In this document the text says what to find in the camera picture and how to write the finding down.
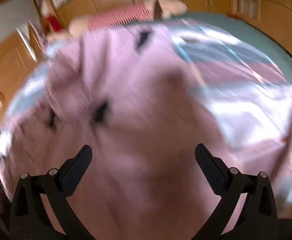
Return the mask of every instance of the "black clamp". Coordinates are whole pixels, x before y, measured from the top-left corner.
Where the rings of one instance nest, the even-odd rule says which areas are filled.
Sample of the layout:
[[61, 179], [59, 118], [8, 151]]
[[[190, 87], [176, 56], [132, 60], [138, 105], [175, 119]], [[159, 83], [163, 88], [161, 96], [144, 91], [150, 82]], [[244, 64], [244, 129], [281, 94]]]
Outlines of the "black clamp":
[[[273, 191], [265, 172], [257, 176], [241, 174], [237, 168], [228, 168], [220, 158], [213, 157], [203, 144], [196, 147], [195, 157], [221, 200], [192, 240], [278, 240], [279, 230], [290, 227], [292, 220], [277, 218]], [[22, 174], [12, 202], [11, 239], [94, 240], [66, 201], [75, 192], [91, 160], [92, 150], [84, 146], [59, 170], [51, 169], [41, 176]], [[235, 227], [222, 234], [244, 193], [246, 201]], [[47, 195], [66, 235], [52, 227], [40, 194]]]

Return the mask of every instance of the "pink blanket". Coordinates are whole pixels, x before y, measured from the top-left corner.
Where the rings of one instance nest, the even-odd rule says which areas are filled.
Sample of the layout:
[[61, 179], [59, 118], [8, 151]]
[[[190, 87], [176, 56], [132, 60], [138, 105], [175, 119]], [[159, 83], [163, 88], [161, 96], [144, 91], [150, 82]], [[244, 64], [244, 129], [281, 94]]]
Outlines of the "pink blanket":
[[[231, 154], [215, 118], [189, 97], [187, 87], [196, 80], [166, 27], [136, 51], [139, 33], [139, 27], [89, 33], [59, 52], [46, 95], [15, 131], [0, 177], [12, 197], [23, 172], [45, 174], [88, 144], [93, 161], [67, 200], [96, 239], [188, 240], [219, 202], [196, 163], [197, 144], [242, 173], [266, 171], [275, 195], [291, 172], [291, 145], [284, 139], [265, 144], [249, 159]], [[105, 101], [104, 121], [94, 123], [92, 113]], [[48, 126], [51, 109], [55, 129]]]

